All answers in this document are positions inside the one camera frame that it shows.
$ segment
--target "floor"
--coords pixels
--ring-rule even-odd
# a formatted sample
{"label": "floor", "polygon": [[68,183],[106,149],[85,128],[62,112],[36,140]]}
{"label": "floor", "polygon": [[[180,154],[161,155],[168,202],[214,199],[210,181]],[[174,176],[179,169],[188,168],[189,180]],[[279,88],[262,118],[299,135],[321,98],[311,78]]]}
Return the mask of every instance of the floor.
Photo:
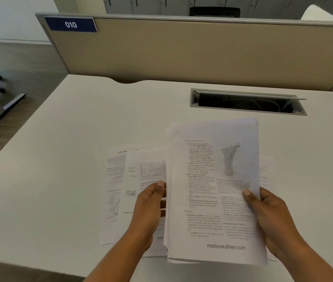
{"label": "floor", "polygon": [[[19,93],[27,96],[0,121],[0,150],[67,75],[51,45],[0,43],[0,94],[4,105]],[[0,282],[78,282],[83,277],[0,263]]]}

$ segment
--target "left hand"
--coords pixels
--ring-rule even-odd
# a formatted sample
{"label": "left hand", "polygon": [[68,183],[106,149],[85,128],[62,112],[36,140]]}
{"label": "left hand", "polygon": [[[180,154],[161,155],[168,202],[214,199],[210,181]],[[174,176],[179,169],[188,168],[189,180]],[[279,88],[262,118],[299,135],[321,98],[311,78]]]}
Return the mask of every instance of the left hand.
{"label": "left hand", "polygon": [[162,200],[167,196],[166,183],[159,181],[145,188],[137,197],[133,218],[127,233],[140,239],[144,243],[145,251],[150,248],[153,234],[165,217],[167,202]]}

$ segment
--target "white desk surface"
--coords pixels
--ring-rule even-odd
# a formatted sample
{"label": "white desk surface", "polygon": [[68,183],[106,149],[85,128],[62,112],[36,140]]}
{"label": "white desk surface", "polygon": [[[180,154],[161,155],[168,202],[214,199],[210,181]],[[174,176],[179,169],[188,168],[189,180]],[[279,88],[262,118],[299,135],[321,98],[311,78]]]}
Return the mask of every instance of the white desk surface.
{"label": "white desk surface", "polygon": [[[190,89],[295,94],[308,116],[189,107]],[[69,75],[0,152],[0,261],[86,276],[99,244],[106,150],[165,142],[171,123],[257,117],[260,154],[306,241],[333,266],[333,92]],[[143,258],[132,281],[291,281],[284,267]]]}

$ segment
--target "cubicle partition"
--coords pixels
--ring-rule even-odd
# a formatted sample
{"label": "cubicle partition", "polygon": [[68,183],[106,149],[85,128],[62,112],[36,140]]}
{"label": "cubicle partition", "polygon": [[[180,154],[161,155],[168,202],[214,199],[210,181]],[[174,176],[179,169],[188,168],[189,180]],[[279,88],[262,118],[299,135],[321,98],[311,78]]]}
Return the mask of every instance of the cubicle partition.
{"label": "cubicle partition", "polygon": [[333,22],[108,15],[76,32],[45,17],[63,16],[37,14],[71,74],[333,91]]}

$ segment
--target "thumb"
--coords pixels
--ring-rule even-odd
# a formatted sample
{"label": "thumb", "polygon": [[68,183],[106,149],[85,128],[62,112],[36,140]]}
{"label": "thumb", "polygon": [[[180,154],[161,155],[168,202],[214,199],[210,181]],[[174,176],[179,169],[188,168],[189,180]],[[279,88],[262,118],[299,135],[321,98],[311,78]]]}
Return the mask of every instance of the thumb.
{"label": "thumb", "polygon": [[150,200],[157,203],[158,206],[160,205],[160,201],[163,198],[164,194],[164,189],[165,189],[165,183],[164,181],[159,181],[156,185],[155,191],[153,192]]}
{"label": "thumb", "polygon": [[250,190],[244,190],[242,194],[245,201],[249,204],[249,206],[257,215],[261,215],[264,213],[266,206]]}

